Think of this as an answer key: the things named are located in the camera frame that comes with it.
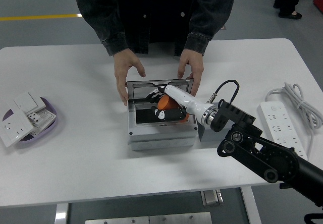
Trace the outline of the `person's right hand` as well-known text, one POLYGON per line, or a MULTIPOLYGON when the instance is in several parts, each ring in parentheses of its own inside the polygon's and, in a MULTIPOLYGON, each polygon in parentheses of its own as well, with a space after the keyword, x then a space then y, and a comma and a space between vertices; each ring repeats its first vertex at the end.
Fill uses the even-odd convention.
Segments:
POLYGON ((126 78, 128 71, 135 67, 141 77, 145 77, 145 69, 140 59, 130 49, 122 50, 113 55, 114 59, 114 75, 116 78, 117 91, 124 106, 127 106, 129 96, 126 90, 126 78))

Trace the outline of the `person's left hand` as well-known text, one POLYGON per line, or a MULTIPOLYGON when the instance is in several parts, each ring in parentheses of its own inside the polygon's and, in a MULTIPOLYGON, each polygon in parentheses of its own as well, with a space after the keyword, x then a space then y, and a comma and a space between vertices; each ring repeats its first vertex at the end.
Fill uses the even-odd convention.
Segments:
POLYGON ((190 93, 191 95, 195 96, 199 89, 202 73, 204 71, 203 55, 199 52, 190 49, 184 49, 179 59, 179 66, 177 72, 178 79, 183 78, 185 68, 187 65, 191 67, 191 73, 189 78, 193 79, 193 84, 190 93))

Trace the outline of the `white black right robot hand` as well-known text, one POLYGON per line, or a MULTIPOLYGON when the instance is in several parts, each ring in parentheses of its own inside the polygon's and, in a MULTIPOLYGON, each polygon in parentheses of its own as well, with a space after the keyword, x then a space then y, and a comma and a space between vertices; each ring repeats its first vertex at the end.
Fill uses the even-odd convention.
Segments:
POLYGON ((173 85, 157 87, 148 94, 146 99, 156 102, 159 96, 164 96, 165 94, 182 106, 186 110, 186 113, 194 115, 197 121, 203 126, 207 124, 208 117, 217 112, 214 104, 203 103, 190 93, 173 85))

